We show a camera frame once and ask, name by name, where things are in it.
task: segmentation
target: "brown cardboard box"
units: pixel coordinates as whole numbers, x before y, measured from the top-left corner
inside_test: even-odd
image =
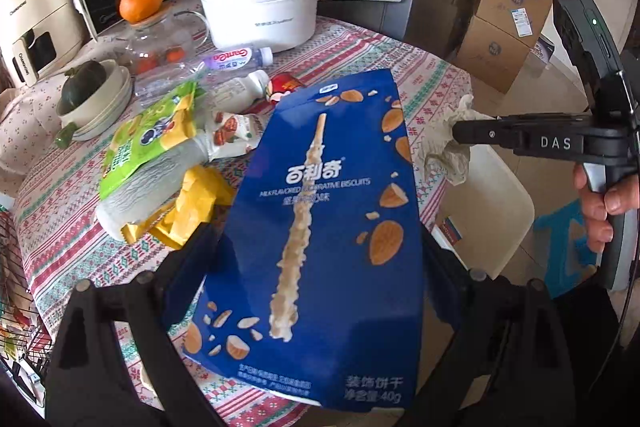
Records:
[[[532,48],[545,25],[551,4],[552,0],[480,0],[476,15]],[[527,12],[533,35],[518,35],[511,11],[520,8]]]
[[[474,16],[454,63],[506,93],[528,54],[526,44]]]

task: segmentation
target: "green bowl handle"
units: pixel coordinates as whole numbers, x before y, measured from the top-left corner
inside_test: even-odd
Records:
[[[69,122],[64,126],[58,134],[56,134],[56,145],[59,149],[66,149],[74,137],[74,133],[78,130],[78,126],[74,122]]]

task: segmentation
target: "green pumpkin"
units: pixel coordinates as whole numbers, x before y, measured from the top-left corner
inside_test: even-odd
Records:
[[[60,114],[67,114],[78,108],[107,80],[107,71],[95,60],[71,68],[65,74],[67,79],[60,95]]]

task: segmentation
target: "glass pitcher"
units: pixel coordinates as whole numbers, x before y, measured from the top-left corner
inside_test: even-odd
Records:
[[[179,19],[186,14],[195,15],[204,23],[206,32],[200,42],[193,41],[190,26]],[[130,26],[132,33],[127,39],[126,52],[133,74],[193,57],[196,49],[209,38],[209,24],[202,14],[192,10],[172,13],[168,6]]]

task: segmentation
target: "fingernail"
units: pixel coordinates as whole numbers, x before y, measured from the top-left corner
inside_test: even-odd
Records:
[[[593,219],[597,219],[598,221],[604,221],[607,219],[607,209],[604,205],[593,209]]]
[[[612,229],[602,230],[598,234],[598,239],[600,241],[604,241],[605,243],[608,243],[609,241],[611,241],[611,239],[613,239],[613,230]]]
[[[621,204],[620,195],[615,188],[612,188],[604,195],[604,205],[607,207],[607,212],[615,212],[620,208]]]

